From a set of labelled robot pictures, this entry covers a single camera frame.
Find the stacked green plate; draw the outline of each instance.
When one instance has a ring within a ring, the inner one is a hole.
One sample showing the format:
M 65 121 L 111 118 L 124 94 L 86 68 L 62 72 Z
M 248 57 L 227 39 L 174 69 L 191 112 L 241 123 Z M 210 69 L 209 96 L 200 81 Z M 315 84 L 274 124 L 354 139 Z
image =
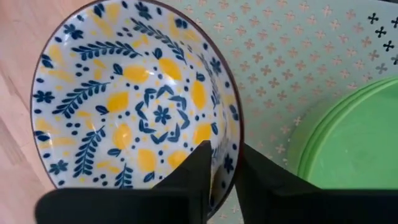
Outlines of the stacked green plate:
M 328 189 L 398 188 L 398 78 L 325 100 L 294 131 L 289 169 Z

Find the blue leaf pattern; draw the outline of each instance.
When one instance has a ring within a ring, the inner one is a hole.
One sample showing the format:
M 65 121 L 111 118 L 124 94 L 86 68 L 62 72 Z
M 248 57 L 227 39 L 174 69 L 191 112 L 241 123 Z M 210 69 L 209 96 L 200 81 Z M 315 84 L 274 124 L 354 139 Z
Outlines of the blue leaf pattern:
M 129 168 L 127 164 L 124 164 L 122 172 L 120 172 L 116 178 L 114 186 L 119 189 L 132 189 L 132 168 Z
M 63 114 L 66 118 L 71 118 L 71 114 L 75 113 L 75 110 L 79 108 L 78 104 L 82 104 L 83 100 L 87 100 L 89 96 L 93 95 L 94 93 L 105 92 L 107 83 L 100 83 L 97 81 L 90 80 L 87 83 L 82 83 L 82 87 L 86 88 L 76 88 L 73 90 L 73 93 L 67 93 L 67 97 L 62 100 L 62 105 L 58 105 L 53 114 Z
M 155 144 L 160 144 L 166 140 L 168 134 L 169 134 L 169 132 L 166 132 L 163 135 L 161 135 L 161 137 L 159 137 L 159 138 L 157 138 L 156 136 L 151 134 L 150 138 L 153 140 L 153 142 Z
M 144 177 L 144 183 L 149 182 L 151 180 L 155 179 L 155 171 L 148 173 L 147 175 L 145 175 Z
M 185 62 L 185 64 L 187 64 L 187 61 L 185 60 L 185 56 L 184 56 L 184 51 L 182 50 L 182 48 L 180 48 L 178 43 L 173 42 L 170 39 L 170 37 L 168 37 L 167 35 L 163 34 L 160 30 L 154 29 L 150 25 L 146 26 L 142 22 L 137 21 L 137 20 L 135 20 L 133 18 L 130 18 L 130 19 L 136 25 L 133 28 L 135 31 L 139 31 L 139 32 L 141 32 L 143 34 L 147 34 L 150 37 L 154 36 L 157 40 L 161 40 L 163 44 L 166 44 L 168 47 L 170 47 L 173 50 L 173 52 L 175 53 L 175 57 L 177 59 L 182 60 L 183 62 Z
M 108 150 L 108 155 L 118 157 L 122 150 L 120 149 L 110 149 Z
M 96 152 L 95 147 L 98 146 L 97 141 L 101 141 L 101 138 L 105 137 L 103 131 L 104 126 L 99 128 L 97 131 L 90 131 L 86 134 L 82 141 L 82 145 L 79 147 L 79 152 L 75 154 L 77 160 L 75 161 L 76 167 L 73 170 L 75 173 L 74 178 L 81 174 L 91 175 L 93 173 L 94 153 Z
M 130 58 L 135 58 L 138 55 L 142 56 L 142 54 L 136 52 L 129 44 L 124 44 L 120 41 L 112 42 L 100 42 L 96 41 L 95 44 L 87 44 L 86 46 L 72 47 L 72 50 L 76 53 L 80 54 L 80 57 L 83 61 L 88 58 L 99 57 L 100 52 L 102 55 L 113 53 L 121 54 L 124 56 L 129 56 Z
M 106 109 L 105 106 L 98 105 L 95 107 L 95 109 L 99 112 L 100 115 L 105 115 L 109 113 L 108 109 Z

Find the patterned bowl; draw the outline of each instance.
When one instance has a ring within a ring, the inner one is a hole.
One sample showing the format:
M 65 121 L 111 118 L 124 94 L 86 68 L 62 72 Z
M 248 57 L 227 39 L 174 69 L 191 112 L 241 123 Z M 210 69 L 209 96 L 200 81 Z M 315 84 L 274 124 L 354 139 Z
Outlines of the patterned bowl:
M 40 55 L 31 104 L 56 187 L 151 188 L 209 139 L 210 213 L 232 188 L 243 143 L 236 85 L 210 38 L 170 6 L 110 0 L 74 12 Z

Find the wooden table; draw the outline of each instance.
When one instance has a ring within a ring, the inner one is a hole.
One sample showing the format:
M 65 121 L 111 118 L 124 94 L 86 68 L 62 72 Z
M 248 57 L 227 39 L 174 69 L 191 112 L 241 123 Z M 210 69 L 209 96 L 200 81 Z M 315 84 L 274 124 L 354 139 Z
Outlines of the wooden table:
M 90 0 L 0 0 L 0 223 L 34 223 L 34 205 L 53 189 L 30 127 L 30 88 L 46 40 Z

